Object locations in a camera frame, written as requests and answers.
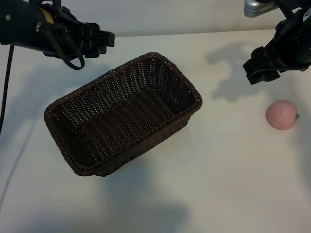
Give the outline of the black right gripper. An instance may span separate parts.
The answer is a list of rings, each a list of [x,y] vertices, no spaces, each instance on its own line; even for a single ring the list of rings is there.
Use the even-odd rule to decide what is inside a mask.
[[[310,65],[311,19],[291,18],[278,23],[274,38],[253,50],[243,68],[250,84],[258,84],[278,79],[278,71],[305,71]]]

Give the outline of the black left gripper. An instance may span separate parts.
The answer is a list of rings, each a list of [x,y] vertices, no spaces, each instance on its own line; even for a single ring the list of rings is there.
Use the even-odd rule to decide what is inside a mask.
[[[115,35],[112,32],[102,31],[96,23],[80,22],[64,6],[60,7],[60,11],[69,37],[86,58],[98,58],[106,54],[106,46],[115,46]]]

